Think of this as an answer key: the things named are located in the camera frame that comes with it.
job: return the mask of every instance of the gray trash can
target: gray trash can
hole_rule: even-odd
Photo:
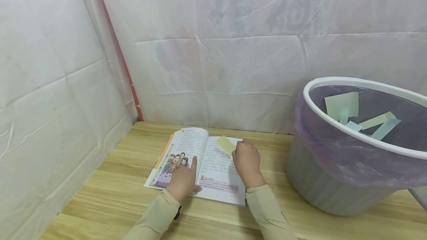
[[[326,114],[324,97],[354,91],[360,105],[354,122],[388,111],[402,120],[382,141]],[[356,215],[397,190],[427,185],[425,96],[368,80],[315,79],[298,98],[295,125],[287,176],[303,198],[323,211]]]

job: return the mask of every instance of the open book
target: open book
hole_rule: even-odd
[[[161,153],[144,187],[164,189],[171,181],[177,164],[191,167],[197,156],[196,184],[202,191],[193,196],[231,204],[245,205],[245,186],[231,158],[216,140],[202,128],[176,131]],[[234,145],[241,139],[228,138]]]

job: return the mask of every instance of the sticky note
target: sticky note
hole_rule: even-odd
[[[236,150],[236,146],[224,135],[221,136],[218,140],[216,140],[219,145],[221,145],[222,149],[227,152],[228,155],[231,156],[231,153],[233,153],[234,150]]]
[[[396,117],[393,115],[393,113],[391,112],[387,112],[385,114],[382,114],[380,116],[376,116],[372,119],[368,119],[364,122],[359,123],[360,126],[362,126],[362,130],[366,130],[369,128],[372,128],[376,125],[380,125],[383,124],[384,122],[386,122],[389,119],[395,119]]]
[[[348,116],[359,116],[359,93],[343,93],[339,95],[325,97],[326,112],[328,116],[338,121],[341,110],[348,108]]]
[[[354,122],[352,122],[352,121],[349,121],[347,124],[346,124],[346,127],[349,127],[349,128],[351,128],[352,130],[354,130],[354,131],[361,131],[362,130],[362,126],[360,126],[359,124],[355,124]]]
[[[340,123],[346,125],[348,123],[348,108],[342,108],[340,112]]]
[[[376,130],[371,138],[377,139],[381,141],[391,130],[393,130],[396,125],[398,125],[401,122],[401,120],[398,119],[389,119],[386,122],[384,122],[378,130]]]

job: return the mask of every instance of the cartoon people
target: cartoon people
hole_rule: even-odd
[[[162,172],[161,173],[164,173],[164,172],[167,172],[168,171],[168,169],[171,167],[171,163],[172,163],[172,161],[173,161],[173,159],[175,158],[175,155],[174,154],[170,154],[169,155],[169,159],[168,159],[168,161],[166,162],[166,164],[165,164],[165,166],[163,167],[163,170],[162,170]]]
[[[168,169],[168,173],[172,173],[173,171],[174,171],[174,169],[175,169],[175,167],[176,167],[176,165],[177,164],[179,164],[179,155],[176,155],[174,158],[173,158],[173,160],[172,160],[172,162],[171,162],[171,166],[169,167],[169,169]]]
[[[181,160],[181,165],[185,166],[188,168],[189,164],[188,164],[188,157],[185,157]]]
[[[179,164],[181,164],[181,161],[183,160],[183,158],[185,157],[185,153],[184,152],[182,152],[180,155],[179,155]]]
[[[172,173],[177,165],[189,167],[188,157],[185,156],[184,152],[180,153],[179,155],[169,155],[168,161],[166,161],[166,164],[154,185],[158,187],[166,187],[169,182],[171,182]]]

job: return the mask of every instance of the beige sleeve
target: beige sleeve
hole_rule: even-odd
[[[179,202],[163,190],[123,240],[158,240],[175,218]]]
[[[264,240],[297,240],[267,184],[248,189],[246,201]]]

